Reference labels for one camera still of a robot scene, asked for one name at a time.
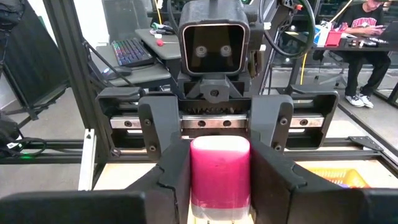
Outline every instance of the camera lens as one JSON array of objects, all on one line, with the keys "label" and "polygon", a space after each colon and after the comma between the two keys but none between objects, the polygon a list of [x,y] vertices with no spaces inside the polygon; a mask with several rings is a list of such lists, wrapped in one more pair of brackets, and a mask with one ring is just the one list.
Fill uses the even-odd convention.
[{"label": "camera lens", "polygon": [[230,57],[232,55],[231,46],[225,45],[221,47],[221,56]]},{"label": "camera lens", "polygon": [[199,46],[196,49],[197,57],[206,57],[207,55],[207,48],[204,46]]}]

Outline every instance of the robot camera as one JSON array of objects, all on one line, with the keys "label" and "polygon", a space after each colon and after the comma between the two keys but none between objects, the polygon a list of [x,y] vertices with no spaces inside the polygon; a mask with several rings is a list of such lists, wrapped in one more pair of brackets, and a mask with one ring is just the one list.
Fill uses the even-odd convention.
[{"label": "robot camera", "polygon": [[178,28],[183,73],[237,75],[245,67],[249,22],[239,0],[186,3]]}]

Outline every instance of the yellow cable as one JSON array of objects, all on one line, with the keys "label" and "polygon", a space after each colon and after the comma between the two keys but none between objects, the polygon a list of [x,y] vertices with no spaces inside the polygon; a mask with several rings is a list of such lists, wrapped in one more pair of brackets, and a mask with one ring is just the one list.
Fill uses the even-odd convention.
[{"label": "yellow cable", "polygon": [[307,54],[304,55],[303,58],[303,67],[301,68],[301,78],[300,78],[300,85],[303,85],[303,79],[304,79],[304,67],[305,67],[305,61],[307,60]]},{"label": "yellow cable", "polygon": [[340,10],[340,12],[338,12],[338,14],[334,18],[331,19],[330,22],[333,22],[335,19],[337,19],[337,17],[339,17],[341,15],[341,13],[343,13],[346,10],[346,8],[351,4],[351,2],[353,2],[353,0],[349,0],[349,2],[347,2],[347,4],[344,6],[344,8],[342,8]]},{"label": "yellow cable", "polygon": [[[334,18],[331,19],[330,22],[333,22],[335,19],[337,19],[337,17],[339,17],[341,15],[341,13],[343,13],[346,10],[346,8],[351,4],[351,2],[353,2],[353,0],[349,0],[347,2],[347,4],[340,10],[340,12],[338,12],[338,14]],[[305,61],[306,60],[307,60],[307,54],[305,54],[304,58],[303,58],[303,67],[301,69],[300,85],[303,85],[304,68],[305,68]]]},{"label": "yellow cable", "polygon": [[159,24],[162,24],[162,18],[160,16],[159,7],[157,6],[157,0],[155,0],[155,4],[156,4],[157,17],[159,18]]}]

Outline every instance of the green light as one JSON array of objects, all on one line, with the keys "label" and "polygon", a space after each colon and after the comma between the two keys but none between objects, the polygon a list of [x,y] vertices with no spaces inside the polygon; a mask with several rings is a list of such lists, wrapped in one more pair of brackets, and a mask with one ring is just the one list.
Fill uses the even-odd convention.
[{"label": "green light", "polygon": [[33,159],[32,156],[21,156],[20,158],[21,158],[21,159]]}]

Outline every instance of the jeans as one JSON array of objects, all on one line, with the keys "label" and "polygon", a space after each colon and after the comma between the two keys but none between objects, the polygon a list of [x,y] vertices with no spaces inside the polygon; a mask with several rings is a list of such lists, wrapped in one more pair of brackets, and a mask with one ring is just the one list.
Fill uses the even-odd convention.
[{"label": "jeans", "polygon": [[368,83],[361,89],[361,94],[366,96],[371,96],[377,90],[391,64],[388,52],[338,52],[338,55],[342,56],[344,61],[349,64],[346,96],[356,95],[358,75],[366,61],[373,65],[372,75]]}]

